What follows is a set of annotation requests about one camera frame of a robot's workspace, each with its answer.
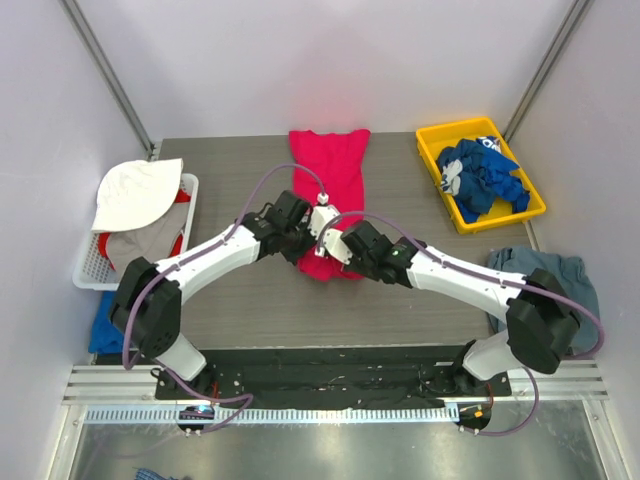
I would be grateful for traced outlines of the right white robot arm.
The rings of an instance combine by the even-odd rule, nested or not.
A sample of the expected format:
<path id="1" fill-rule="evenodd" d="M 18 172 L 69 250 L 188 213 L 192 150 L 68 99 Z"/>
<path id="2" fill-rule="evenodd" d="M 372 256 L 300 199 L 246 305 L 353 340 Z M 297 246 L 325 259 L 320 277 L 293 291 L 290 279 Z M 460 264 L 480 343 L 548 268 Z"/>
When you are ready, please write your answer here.
<path id="1" fill-rule="evenodd" d="M 365 220 L 340 239 L 355 273 L 460 300 L 503 323 L 491 337 L 468 342 L 445 369 L 441 382 L 447 394 L 475 394 L 497 375 L 521 367 L 553 374 L 580 329 L 578 316 L 559 300 L 559 282 L 545 270 L 508 274 L 458 261 L 406 236 L 391 241 Z"/>

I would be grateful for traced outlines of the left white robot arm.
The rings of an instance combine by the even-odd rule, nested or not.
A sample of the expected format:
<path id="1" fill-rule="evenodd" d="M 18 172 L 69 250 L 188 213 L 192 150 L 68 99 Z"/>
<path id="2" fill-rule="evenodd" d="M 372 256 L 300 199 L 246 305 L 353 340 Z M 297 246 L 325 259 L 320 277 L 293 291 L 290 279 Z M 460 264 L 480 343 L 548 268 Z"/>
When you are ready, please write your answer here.
<path id="1" fill-rule="evenodd" d="M 156 261 L 133 260 L 120 280 L 108 318 L 146 359 L 175 373 L 179 388 L 200 399 L 213 389 L 214 368 L 181 331 L 182 306 L 233 270 L 266 256 L 296 263 L 314 245 L 311 203 L 286 190 L 275 203 L 243 214 L 226 230 L 184 253 Z"/>

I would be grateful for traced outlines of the pink t shirt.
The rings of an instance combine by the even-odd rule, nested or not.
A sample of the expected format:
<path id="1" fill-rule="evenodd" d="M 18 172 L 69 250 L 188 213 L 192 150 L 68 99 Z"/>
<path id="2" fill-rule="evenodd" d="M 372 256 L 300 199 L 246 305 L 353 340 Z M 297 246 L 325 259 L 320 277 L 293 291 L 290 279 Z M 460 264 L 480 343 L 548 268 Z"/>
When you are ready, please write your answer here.
<path id="1" fill-rule="evenodd" d="M 323 182 L 329 201 L 340 212 L 365 209 L 365 186 L 362 164 L 371 132 L 358 129 L 350 133 L 318 134 L 311 130 L 290 131 L 289 147 L 295 163 L 313 171 Z M 313 202 L 321 193 L 318 183 L 307 173 L 295 169 L 293 191 Z M 328 282 L 333 279 L 361 280 L 356 273 L 343 271 L 340 262 L 307 252 L 297 263 L 298 270 L 311 278 Z"/>

